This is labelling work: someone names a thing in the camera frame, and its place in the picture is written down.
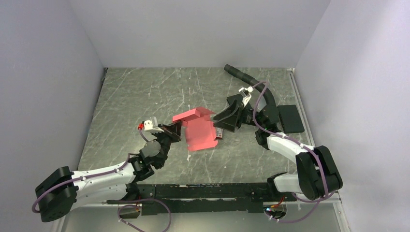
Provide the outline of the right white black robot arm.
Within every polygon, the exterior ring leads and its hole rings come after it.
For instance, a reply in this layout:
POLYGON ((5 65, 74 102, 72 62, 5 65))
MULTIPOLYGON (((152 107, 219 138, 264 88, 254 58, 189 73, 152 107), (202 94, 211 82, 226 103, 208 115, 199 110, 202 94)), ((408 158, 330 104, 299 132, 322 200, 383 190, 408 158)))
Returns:
POLYGON ((268 178, 271 183, 266 194, 273 201, 285 192, 301 193, 308 200, 318 202, 343 187, 343 180, 330 150, 326 146, 313 147, 294 141, 277 126, 268 126, 258 121, 258 112, 250 106, 251 96, 236 94, 227 97, 229 106, 213 117, 214 125, 235 132, 242 124, 256 126, 255 139, 258 145, 274 151, 296 165, 296 173, 280 173, 268 178))

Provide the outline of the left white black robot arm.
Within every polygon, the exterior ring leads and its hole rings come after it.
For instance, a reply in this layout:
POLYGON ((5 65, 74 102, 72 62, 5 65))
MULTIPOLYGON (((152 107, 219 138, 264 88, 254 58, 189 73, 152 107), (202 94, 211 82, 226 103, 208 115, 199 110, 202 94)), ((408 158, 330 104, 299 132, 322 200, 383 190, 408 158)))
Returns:
POLYGON ((37 198, 32 212, 40 214, 42 222, 51 222, 89 203, 136 201, 137 183, 164 166, 171 145, 181 140, 181 128, 180 121, 154 127, 146 120, 139 131, 147 131, 155 138, 138 153, 129 153, 123 162, 86 171, 71 171, 68 166, 56 169, 35 188, 37 198))

